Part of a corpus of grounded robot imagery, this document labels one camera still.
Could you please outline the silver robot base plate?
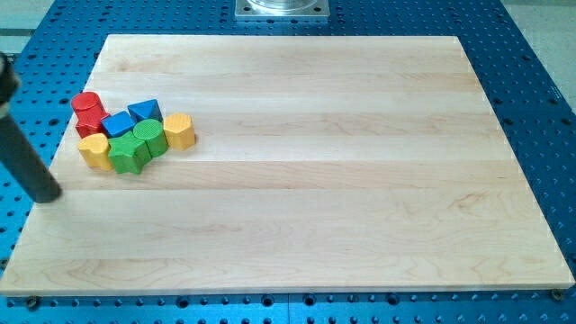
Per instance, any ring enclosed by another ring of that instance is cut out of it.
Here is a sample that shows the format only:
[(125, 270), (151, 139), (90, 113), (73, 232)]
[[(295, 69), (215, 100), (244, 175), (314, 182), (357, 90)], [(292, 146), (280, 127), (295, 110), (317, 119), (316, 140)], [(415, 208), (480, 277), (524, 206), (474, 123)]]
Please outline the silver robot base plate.
[(236, 0), (237, 18), (329, 17), (329, 0)]

